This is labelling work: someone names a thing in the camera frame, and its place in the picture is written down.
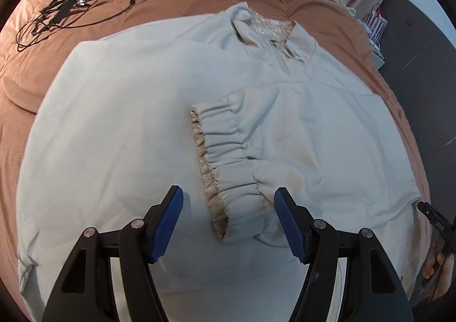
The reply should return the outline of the person's right hand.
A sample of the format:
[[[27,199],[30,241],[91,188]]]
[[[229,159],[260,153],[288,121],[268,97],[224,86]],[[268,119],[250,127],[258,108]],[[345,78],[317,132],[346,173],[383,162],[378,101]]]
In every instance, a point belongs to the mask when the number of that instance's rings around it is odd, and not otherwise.
[[[422,271],[423,278],[433,284],[424,298],[425,302],[442,298],[449,291],[452,284],[455,255],[449,253],[445,256],[442,252],[437,251],[437,247],[437,242],[433,241]]]

